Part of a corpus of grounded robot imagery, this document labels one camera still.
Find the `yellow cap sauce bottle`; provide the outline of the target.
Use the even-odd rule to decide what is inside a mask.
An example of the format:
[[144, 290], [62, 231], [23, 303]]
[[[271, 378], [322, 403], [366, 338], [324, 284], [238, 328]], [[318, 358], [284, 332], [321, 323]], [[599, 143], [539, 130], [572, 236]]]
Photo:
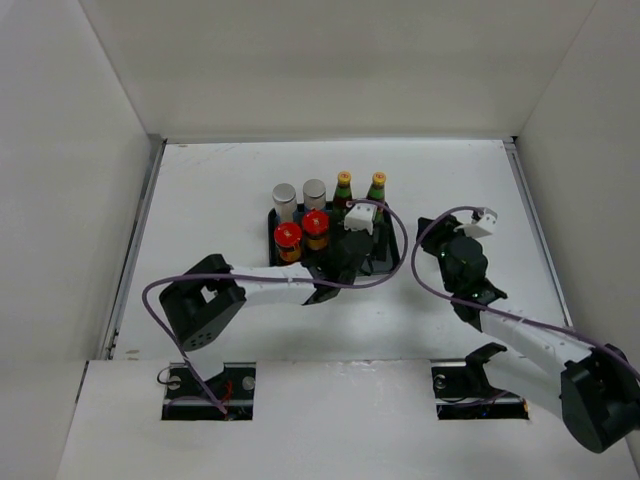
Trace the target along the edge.
[[387, 177], [384, 172], [375, 172], [372, 175], [371, 184], [366, 194], [366, 199], [384, 204], [386, 180]]
[[336, 218], [341, 219], [346, 215], [348, 203], [352, 199], [351, 173], [341, 171], [337, 175], [337, 183], [332, 201], [332, 212]]

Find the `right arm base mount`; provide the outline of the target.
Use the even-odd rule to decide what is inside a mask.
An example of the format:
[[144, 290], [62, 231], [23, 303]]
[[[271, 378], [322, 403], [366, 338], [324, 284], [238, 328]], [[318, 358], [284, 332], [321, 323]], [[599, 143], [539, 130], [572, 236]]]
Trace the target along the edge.
[[464, 359], [436, 361], [431, 366], [437, 418], [441, 421], [528, 420], [528, 405], [514, 393], [489, 384], [484, 367], [505, 346], [486, 344]]

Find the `silver lid white jar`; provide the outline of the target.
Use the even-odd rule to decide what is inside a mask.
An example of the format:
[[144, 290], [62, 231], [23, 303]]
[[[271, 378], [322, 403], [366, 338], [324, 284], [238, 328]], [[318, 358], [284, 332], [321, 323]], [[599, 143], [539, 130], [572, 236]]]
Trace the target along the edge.
[[277, 184], [272, 190], [272, 199], [278, 222], [294, 222], [298, 207], [296, 189], [289, 183]]

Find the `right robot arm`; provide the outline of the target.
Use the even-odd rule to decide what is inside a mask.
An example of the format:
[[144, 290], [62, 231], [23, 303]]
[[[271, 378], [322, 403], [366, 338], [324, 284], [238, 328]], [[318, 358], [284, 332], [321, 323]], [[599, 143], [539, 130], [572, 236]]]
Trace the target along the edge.
[[479, 242], [496, 220], [478, 209], [468, 224], [454, 213], [418, 220], [414, 248], [437, 260], [445, 288], [440, 298], [462, 322], [493, 339], [468, 354], [437, 393], [461, 396], [468, 407], [503, 392], [518, 395], [559, 418], [581, 446], [602, 453], [639, 428], [639, 373], [613, 345], [506, 309], [506, 293], [486, 276]]

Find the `red lid jar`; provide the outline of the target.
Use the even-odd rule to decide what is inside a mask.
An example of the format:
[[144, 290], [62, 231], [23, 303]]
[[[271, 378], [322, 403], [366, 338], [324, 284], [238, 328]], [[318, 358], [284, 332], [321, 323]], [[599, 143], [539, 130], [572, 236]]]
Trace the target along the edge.
[[330, 218], [324, 211], [307, 212], [302, 218], [301, 225], [307, 249], [317, 252], [328, 246]]
[[278, 256], [285, 264], [295, 263], [301, 259], [303, 232], [298, 224], [294, 222], [279, 224], [274, 230], [273, 239]]

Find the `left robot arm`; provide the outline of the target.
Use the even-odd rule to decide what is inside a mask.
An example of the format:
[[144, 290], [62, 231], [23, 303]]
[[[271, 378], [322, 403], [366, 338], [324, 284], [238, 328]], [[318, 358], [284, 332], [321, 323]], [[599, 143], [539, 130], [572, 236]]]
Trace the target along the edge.
[[192, 280], [173, 281], [159, 295], [179, 346], [195, 368], [190, 386], [206, 399], [224, 387], [222, 361], [202, 350], [222, 333], [243, 307], [275, 304], [311, 306], [334, 299], [344, 285], [385, 262], [391, 227], [339, 229], [329, 246], [301, 262], [268, 268], [240, 268], [211, 254], [188, 271]]

